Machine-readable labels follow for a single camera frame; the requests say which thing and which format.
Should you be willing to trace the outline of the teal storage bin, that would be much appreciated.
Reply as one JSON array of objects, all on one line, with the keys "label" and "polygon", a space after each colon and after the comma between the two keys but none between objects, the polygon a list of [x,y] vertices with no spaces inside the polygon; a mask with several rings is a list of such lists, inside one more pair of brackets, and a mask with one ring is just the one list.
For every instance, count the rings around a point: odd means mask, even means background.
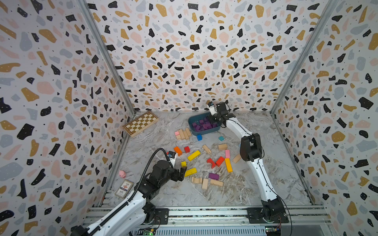
[{"label": "teal storage bin", "polygon": [[193,135],[205,135],[220,130],[221,127],[217,123],[210,122],[210,115],[208,112],[189,117],[189,130]]}]

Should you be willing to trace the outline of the purple brick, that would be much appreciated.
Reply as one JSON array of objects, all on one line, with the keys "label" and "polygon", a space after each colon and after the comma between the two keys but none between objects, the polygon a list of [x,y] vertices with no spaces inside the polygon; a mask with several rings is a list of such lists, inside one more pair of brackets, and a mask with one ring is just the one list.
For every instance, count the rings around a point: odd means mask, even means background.
[{"label": "purple brick", "polygon": [[216,180],[218,181],[219,180],[219,175],[218,174],[214,174],[214,173],[209,173],[209,179],[212,179],[212,180]]}]

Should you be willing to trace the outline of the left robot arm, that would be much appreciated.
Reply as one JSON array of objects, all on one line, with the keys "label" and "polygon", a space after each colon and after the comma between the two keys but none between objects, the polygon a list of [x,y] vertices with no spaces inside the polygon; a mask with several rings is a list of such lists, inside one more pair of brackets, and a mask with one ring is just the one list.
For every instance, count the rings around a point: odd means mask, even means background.
[{"label": "left robot arm", "polygon": [[76,227],[72,236],[125,236],[143,223],[156,222],[156,207],[151,200],[160,188],[169,181],[183,181],[187,167],[174,168],[176,157],[174,151],[164,148],[156,149],[142,172],[131,194],[108,214],[92,225]]}]

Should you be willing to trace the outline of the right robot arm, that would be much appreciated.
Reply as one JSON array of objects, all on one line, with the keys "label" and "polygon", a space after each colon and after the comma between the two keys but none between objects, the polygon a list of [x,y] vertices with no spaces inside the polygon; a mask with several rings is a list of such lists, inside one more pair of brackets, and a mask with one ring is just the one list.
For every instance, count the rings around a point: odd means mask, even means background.
[{"label": "right robot arm", "polygon": [[286,219],[289,216],[285,210],[286,204],[274,190],[264,167],[265,152],[260,135],[247,130],[230,112],[231,109],[226,103],[209,102],[208,109],[210,111],[209,120],[212,124],[216,123],[223,128],[228,128],[240,139],[240,156],[251,168],[259,187],[263,220],[273,223]]}]

